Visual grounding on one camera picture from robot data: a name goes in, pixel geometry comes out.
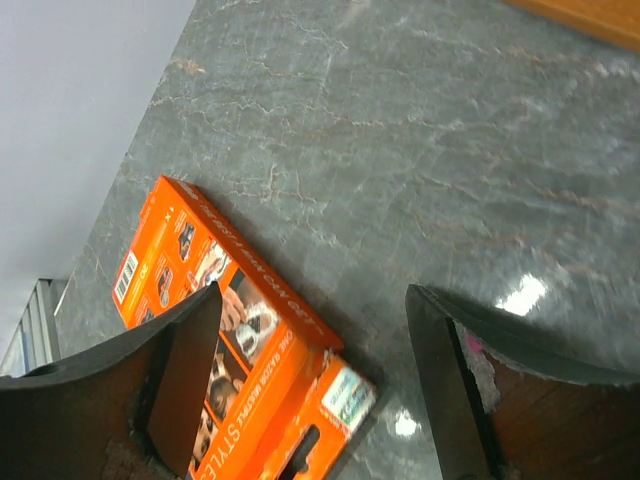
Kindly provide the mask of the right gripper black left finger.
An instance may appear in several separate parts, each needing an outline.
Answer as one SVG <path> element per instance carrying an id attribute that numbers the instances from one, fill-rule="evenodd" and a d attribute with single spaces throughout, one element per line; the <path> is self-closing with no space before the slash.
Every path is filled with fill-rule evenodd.
<path id="1" fill-rule="evenodd" d="M 185 478 L 221 308 L 211 284 L 90 349 L 3 376 L 2 478 Z"/>

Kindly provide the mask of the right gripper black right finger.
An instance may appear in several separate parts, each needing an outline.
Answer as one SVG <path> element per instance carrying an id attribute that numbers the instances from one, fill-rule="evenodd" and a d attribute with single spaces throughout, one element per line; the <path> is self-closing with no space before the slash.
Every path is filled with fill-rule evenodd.
<path id="1" fill-rule="evenodd" d="M 405 308 L 446 479 L 635 479 L 639 376 L 502 309 L 410 285 Z"/>

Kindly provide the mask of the orange razor cartridge pack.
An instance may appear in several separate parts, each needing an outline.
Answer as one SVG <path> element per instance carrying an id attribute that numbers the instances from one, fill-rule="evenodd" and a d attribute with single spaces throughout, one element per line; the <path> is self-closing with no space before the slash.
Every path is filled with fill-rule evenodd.
<path id="1" fill-rule="evenodd" d="M 189 479 L 325 479 L 376 401 L 343 341 L 193 184 L 160 177 L 112 297 L 135 328 L 201 289 L 219 337 Z"/>

